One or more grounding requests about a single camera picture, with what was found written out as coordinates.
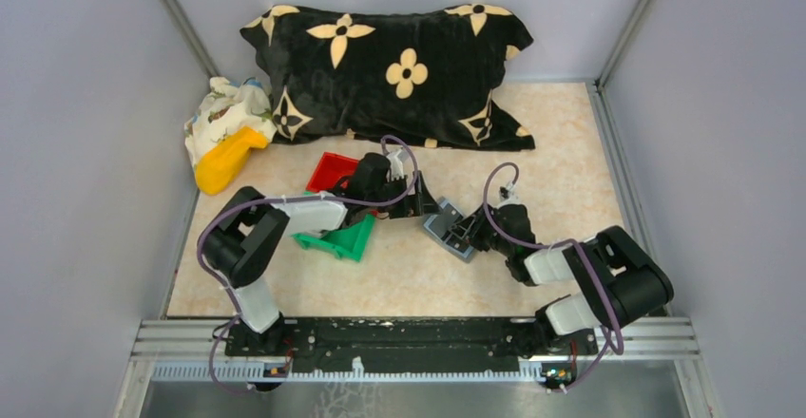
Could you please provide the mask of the green plastic bin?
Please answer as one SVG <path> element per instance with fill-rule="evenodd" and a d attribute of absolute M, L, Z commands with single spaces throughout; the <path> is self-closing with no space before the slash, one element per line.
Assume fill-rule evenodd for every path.
<path fill-rule="evenodd" d="M 364 256 L 375 221 L 374 216 L 368 215 L 350 228 L 328 232 L 322 237 L 297 234 L 293 235 L 293 239 L 302 249 L 313 249 L 329 254 L 336 259 L 350 259 L 358 262 Z"/>

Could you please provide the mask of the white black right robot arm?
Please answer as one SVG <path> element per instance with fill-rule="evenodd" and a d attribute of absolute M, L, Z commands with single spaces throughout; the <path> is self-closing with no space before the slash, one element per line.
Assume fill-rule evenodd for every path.
<path fill-rule="evenodd" d="M 535 340 L 561 352 L 573 333 L 603 325 L 623 328 L 662 308 L 674 296 L 671 280 L 619 225 L 585 241 L 538 246 L 528 209 L 521 203 L 481 206 L 455 222 L 451 235 L 473 249 L 502 255 L 510 275 L 531 287 L 574 281 L 579 291 L 537 312 Z"/>

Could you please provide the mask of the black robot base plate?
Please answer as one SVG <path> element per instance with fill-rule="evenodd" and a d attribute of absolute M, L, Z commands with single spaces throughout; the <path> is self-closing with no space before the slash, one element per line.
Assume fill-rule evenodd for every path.
<path fill-rule="evenodd" d="M 571 384 L 579 356 L 599 346 L 591 329 L 550 336 L 536 317 L 283 317 L 270 331 L 238 322 L 224 335 L 232 357 L 280 360 L 268 377 L 361 372 L 412 377 L 425 374 L 516 374 L 551 388 Z"/>

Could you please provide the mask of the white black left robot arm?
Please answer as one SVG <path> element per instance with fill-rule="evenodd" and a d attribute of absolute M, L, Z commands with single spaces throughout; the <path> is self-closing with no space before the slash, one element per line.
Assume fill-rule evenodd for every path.
<path fill-rule="evenodd" d="M 405 173 L 406 156 L 368 153 L 351 175 L 317 193 L 269 198 L 244 186 L 202 231 L 197 259 L 228 293 L 251 347 L 271 355 L 285 341 L 281 311 L 263 278 L 284 238 L 349 229 L 372 214 L 407 219 L 439 212 L 422 172 Z"/>

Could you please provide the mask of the red plastic bin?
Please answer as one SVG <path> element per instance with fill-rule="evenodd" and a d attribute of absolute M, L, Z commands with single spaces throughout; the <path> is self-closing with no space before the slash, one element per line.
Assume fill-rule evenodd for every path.
<path fill-rule="evenodd" d="M 330 190 L 341 178 L 352 176 L 357 166 L 357 159 L 324 152 L 308 180 L 305 190 L 314 193 Z"/>

